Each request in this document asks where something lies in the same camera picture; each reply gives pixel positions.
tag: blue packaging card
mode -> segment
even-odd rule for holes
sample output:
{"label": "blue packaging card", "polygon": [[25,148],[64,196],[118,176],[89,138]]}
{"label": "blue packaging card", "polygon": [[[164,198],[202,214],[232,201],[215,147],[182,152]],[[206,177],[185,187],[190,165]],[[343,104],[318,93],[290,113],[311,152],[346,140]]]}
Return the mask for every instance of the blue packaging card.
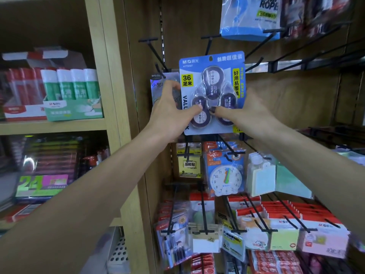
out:
{"label": "blue packaging card", "polygon": [[204,161],[210,196],[244,192],[243,154],[235,156],[231,151],[212,151],[204,154]]}
{"label": "blue packaging card", "polygon": [[209,113],[212,106],[242,108],[246,98],[244,52],[180,59],[181,104],[188,109],[203,106],[186,127],[186,135],[233,133],[237,129],[228,119]]}

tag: white cap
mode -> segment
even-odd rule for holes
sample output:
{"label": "white cap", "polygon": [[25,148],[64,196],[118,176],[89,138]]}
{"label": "white cap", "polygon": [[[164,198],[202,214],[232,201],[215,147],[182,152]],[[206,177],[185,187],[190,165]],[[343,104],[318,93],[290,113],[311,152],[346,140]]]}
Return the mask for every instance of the white cap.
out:
{"label": "white cap", "polygon": [[58,82],[57,72],[55,70],[42,69],[40,71],[43,82]]}
{"label": "white cap", "polygon": [[73,82],[84,82],[84,70],[83,69],[71,69],[71,77]]}
{"label": "white cap", "polygon": [[66,69],[57,69],[59,82],[72,82],[71,71]]}
{"label": "white cap", "polygon": [[251,161],[253,164],[261,164],[263,162],[263,158],[262,156],[260,156],[259,154],[255,155],[255,156],[252,156],[251,157]]}
{"label": "white cap", "polygon": [[86,68],[84,69],[85,81],[87,82],[97,82],[98,74],[96,73],[96,69]]}

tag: green glue stick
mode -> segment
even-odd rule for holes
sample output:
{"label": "green glue stick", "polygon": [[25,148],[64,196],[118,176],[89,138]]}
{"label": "green glue stick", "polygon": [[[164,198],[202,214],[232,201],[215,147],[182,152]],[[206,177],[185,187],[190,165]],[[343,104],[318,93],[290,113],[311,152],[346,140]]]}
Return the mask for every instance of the green glue stick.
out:
{"label": "green glue stick", "polygon": [[90,99],[100,98],[100,88],[96,69],[84,69],[86,89]]}
{"label": "green glue stick", "polygon": [[58,83],[57,72],[55,70],[42,69],[40,71],[44,89],[46,90],[48,101],[62,100],[60,84]]}
{"label": "green glue stick", "polygon": [[66,69],[57,69],[58,82],[60,83],[63,100],[75,100],[75,91],[73,89],[71,71]]}
{"label": "green glue stick", "polygon": [[83,69],[71,69],[71,78],[73,88],[75,90],[75,97],[77,99],[88,99],[88,92],[86,89],[86,82]]}

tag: yellow sticky note pack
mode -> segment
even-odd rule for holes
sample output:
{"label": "yellow sticky note pack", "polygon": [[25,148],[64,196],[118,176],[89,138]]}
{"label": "yellow sticky note pack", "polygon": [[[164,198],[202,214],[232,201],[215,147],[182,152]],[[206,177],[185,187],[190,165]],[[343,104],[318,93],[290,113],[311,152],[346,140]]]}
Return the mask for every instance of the yellow sticky note pack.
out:
{"label": "yellow sticky note pack", "polygon": [[179,162],[179,174],[180,177],[201,178],[202,171],[200,167],[200,159],[202,156],[202,144],[201,143],[189,143],[189,160],[184,158],[185,143],[176,144],[176,153]]}

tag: person's left hand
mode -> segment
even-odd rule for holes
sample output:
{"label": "person's left hand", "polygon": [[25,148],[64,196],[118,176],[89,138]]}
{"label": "person's left hand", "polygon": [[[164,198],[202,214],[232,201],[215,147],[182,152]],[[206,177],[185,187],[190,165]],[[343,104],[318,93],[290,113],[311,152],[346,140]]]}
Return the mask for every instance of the person's left hand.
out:
{"label": "person's left hand", "polygon": [[153,106],[150,121],[146,126],[153,134],[161,135],[166,144],[181,135],[191,119],[203,110],[201,105],[193,105],[186,110],[177,109],[172,88],[180,90],[180,83],[166,80],[161,98]]}

